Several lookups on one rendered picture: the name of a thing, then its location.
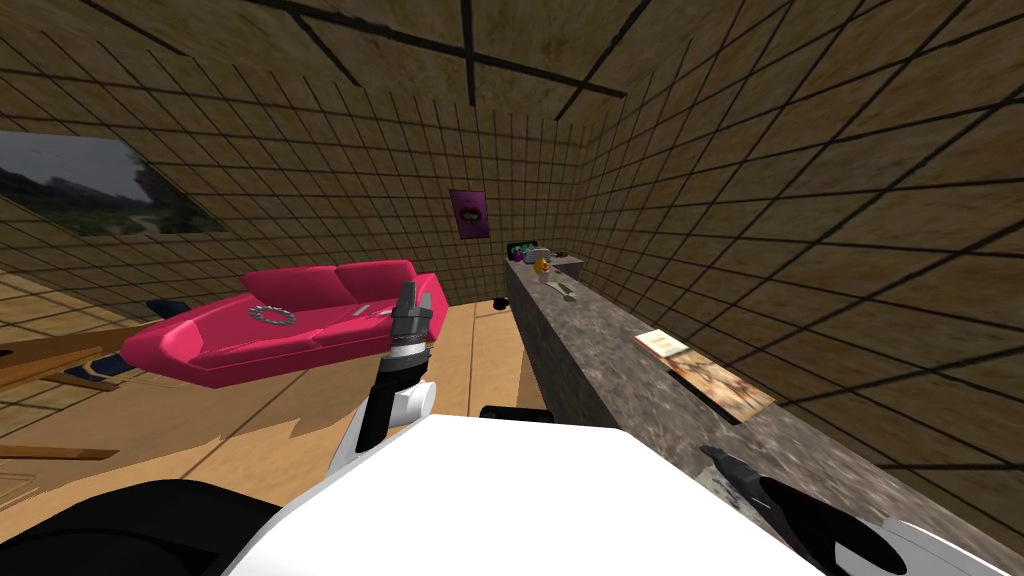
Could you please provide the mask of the brown wooden table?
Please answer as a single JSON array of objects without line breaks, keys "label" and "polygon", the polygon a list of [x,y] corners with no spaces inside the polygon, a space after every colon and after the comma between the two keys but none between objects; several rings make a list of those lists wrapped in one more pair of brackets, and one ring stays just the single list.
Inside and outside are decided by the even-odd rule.
[{"label": "brown wooden table", "polygon": [[117,353],[145,325],[0,344],[0,393],[37,380],[90,390],[116,390],[117,384],[67,375],[67,369]]}]

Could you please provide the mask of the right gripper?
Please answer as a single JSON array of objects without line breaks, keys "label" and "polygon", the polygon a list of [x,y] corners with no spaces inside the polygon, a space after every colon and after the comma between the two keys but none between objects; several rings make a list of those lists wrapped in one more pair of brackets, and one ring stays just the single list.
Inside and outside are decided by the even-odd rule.
[{"label": "right gripper", "polygon": [[761,474],[718,447],[701,445],[700,450],[713,461],[715,467],[734,491],[755,511],[768,522],[780,519],[779,511],[773,507],[773,502],[761,486]]}]

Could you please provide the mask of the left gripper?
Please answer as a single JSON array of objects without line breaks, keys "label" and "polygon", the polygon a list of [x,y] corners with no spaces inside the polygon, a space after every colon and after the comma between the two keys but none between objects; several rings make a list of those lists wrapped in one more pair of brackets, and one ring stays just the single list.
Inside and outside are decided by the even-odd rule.
[{"label": "left gripper", "polygon": [[416,283],[407,282],[396,299],[392,310],[391,345],[411,346],[425,344],[433,317],[432,295],[420,295],[419,306],[416,306]]}]

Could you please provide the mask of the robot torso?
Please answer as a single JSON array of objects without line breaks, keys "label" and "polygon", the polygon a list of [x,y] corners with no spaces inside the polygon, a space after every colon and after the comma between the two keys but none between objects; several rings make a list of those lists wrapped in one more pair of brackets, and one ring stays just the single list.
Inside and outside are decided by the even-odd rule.
[{"label": "robot torso", "polygon": [[431,415],[333,471],[225,576],[821,576],[626,431]]}]

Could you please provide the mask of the small tan book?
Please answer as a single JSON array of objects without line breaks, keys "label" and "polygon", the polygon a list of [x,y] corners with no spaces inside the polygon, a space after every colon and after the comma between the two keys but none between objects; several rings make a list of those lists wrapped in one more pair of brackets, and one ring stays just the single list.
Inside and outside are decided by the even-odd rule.
[{"label": "small tan book", "polygon": [[633,339],[644,349],[660,359],[669,359],[690,347],[660,329],[638,334]]}]

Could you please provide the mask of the large orange brown book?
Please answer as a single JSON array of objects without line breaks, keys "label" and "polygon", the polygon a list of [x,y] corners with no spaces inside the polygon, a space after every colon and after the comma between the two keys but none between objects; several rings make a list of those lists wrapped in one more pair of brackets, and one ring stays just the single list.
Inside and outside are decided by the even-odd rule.
[{"label": "large orange brown book", "polygon": [[663,362],[699,396],[736,423],[743,423],[775,399],[694,349],[683,349]]}]

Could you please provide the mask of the purple wall poster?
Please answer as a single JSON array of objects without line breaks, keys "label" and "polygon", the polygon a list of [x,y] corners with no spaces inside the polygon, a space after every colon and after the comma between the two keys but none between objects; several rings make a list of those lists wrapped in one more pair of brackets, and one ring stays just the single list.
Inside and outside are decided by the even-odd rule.
[{"label": "purple wall poster", "polygon": [[453,189],[450,199],[461,239],[490,237],[486,198],[481,189]]}]

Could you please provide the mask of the pink sofa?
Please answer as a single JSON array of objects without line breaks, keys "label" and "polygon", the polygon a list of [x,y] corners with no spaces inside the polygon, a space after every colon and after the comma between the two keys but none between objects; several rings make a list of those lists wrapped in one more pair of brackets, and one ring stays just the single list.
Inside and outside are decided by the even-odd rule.
[{"label": "pink sofa", "polygon": [[391,312],[409,282],[430,298],[430,341],[449,310],[437,276],[408,260],[261,270],[240,281],[243,293],[148,325],[121,356],[217,389],[387,352]]}]

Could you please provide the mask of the landscape wall picture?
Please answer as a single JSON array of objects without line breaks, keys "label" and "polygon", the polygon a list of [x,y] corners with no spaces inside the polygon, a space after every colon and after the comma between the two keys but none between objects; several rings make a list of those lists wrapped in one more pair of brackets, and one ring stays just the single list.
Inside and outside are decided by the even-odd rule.
[{"label": "landscape wall picture", "polygon": [[79,236],[223,229],[118,139],[0,131],[0,196]]}]

